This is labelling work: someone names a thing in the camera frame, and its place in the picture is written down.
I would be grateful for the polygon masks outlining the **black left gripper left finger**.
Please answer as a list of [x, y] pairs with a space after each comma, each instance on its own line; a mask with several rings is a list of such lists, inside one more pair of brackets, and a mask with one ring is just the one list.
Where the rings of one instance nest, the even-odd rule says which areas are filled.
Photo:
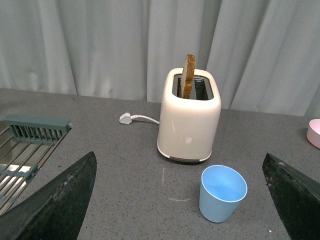
[[2, 240], [75, 240], [94, 189], [91, 151], [0, 217]]

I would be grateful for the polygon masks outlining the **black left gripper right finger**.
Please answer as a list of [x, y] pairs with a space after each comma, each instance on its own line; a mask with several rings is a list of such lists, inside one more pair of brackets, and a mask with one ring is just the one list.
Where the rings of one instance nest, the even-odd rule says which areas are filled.
[[267, 153], [263, 174], [277, 213], [292, 240], [320, 238], [320, 183]]

